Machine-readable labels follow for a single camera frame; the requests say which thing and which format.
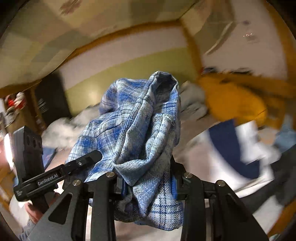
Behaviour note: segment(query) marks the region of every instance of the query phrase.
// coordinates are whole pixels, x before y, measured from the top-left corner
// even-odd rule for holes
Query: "light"
[[[10,169],[13,170],[13,167],[14,167],[13,147],[12,147],[12,140],[11,140],[10,133],[7,133],[4,137],[4,149],[5,149],[6,160],[9,163]]]

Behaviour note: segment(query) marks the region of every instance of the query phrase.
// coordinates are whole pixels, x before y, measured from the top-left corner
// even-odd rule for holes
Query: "human hand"
[[[52,201],[50,202],[49,206],[51,206],[55,200],[59,197],[59,193],[55,193]],[[25,204],[25,210],[27,211],[30,219],[34,224],[37,224],[40,218],[42,217],[43,213],[39,211],[36,207],[34,207],[31,203],[27,202]]]

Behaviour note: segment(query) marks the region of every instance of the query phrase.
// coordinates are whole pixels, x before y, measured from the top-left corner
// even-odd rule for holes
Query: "wooden trim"
[[[294,200],[291,204],[289,204],[287,207],[283,209],[277,222],[269,231],[268,237],[271,237],[275,234],[282,233],[284,229],[287,227],[287,225],[290,223],[290,221],[292,220],[295,213],[296,213],[296,200]]]
[[[61,67],[65,63],[67,63],[72,58],[74,58],[74,57],[76,57],[76,56],[78,56],[78,55],[98,46],[98,45],[109,42],[109,41],[114,40],[116,38],[124,37],[129,34],[135,34],[135,33],[143,32],[143,31],[155,30],[155,29],[160,29],[160,28],[165,28],[165,27],[175,27],[175,26],[181,27],[180,21],[175,20],[175,21],[160,22],[160,23],[144,23],[144,24],[125,28],[125,29],[119,30],[117,32],[99,37],[96,40],[94,40],[93,42],[86,44],[80,48],[75,49],[74,52],[72,54],[70,54],[68,56],[68,58],[66,58],[61,63],[61,65],[59,67]]]
[[[10,168],[9,166],[4,166],[0,169],[0,183],[2,182],[2,180],[4,179],[4,177],[7,176],[7,174],[10,172]]]
[[[268,10],[270,17],[276,26],[281,44],[283,46],[288,69],[288,82],[296,85],[296,50],[293,44],[293,35],[277,10],[267,1],[263,0],[263,4]]]
[[[0,203],[9,212],[9,204],[0,196]]]
[[[278,15],[285,21],[292,34],[296,36],[296,25],[293,22],[293,16],[287,12],[284,4],[281,4],[281,1],[278,0],[266,0],[265,3],[270,4],[278,12]]]
[[[36,99],[36,96],[35,96],[35,89],[36,89],[37,85],[34,85],[32,86],[32,88],[30,88],[30,95],[31,95],[31,99],[32,99],[32,102],[33,102],[33,107],[35,109],[35,112],[36,112],[36,115],[37,117],[40,119],[42,125],[47,128],[47,125],[45,124],[43,118],[42,118],[42,114],[38,108],[38,102],[37,102],[37,99]]]
[[[186,38],[187,41],[187,47],[189,49],[191,58],[192,58],[192,62],[197,74],[197,79],[199,79],[201,77],[201,71],[202,71],[202,60],[201,60],[201,55],[200,55],[200,51],[198,49],[198,46],[194,40],[194,38],[190,35],[190,33],[188,32],[188,30],[186,29],[186,27],[182,24],[182,22],[180,20],[178,20],[180,22],[180,24],[182,25],[183,28],[183,33],[184,36]]]
[[[0,89],[0,98],[5,98],[8,95],[25,91],[32,86],[39,84],[41,80],[35,80],[31,83],[19,84],[19,85],[8,85]]]

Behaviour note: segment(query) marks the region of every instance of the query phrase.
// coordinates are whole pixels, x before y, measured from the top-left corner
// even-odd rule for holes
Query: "blue fabric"
[[[289,121],[289,119],[286,118],[280,132],[276,135],[274,144],[281,153],[289,150],[296,144],[296,132],[291,128],[291,122],[292,121]]]
[[[179,142],[178,82],[156,72],[148,80],[119,79],[103,95],[100,117],[83,130],[66,162],[93,150],[103,159],[81,173],[86,182],[113,168],[128,184],[115,218],[173,230],[183,223],[183,205],[171,193],[170,157]]]
[[[55,148],[43,147],[42,161],[43,161],[44,169],[46,169],[50,165],[55,154],[56,154]]]
[[[217,151],[234,170],[249,179],[259,177],[259,160],[255,160],[247,165],[241,162],[240,146],[233,120],[220,122],[211,127],[209,129],[209,134]]]

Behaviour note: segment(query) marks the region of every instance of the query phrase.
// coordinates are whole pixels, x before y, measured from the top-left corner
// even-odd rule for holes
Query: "white wall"
[[[212,54],[203,55],[204,66],[219,71],[251,68],[255,75],[287,79],[287,65],[275,25],[261,0],[231,0],[237,26],[228,39]],[[243,37],[244,20],[251,22],[258,43],[247,43]]]
[[[169,49],[187,47],[181,27],[129,34],[100,44],[57,69],[65,89],[117,64]]]

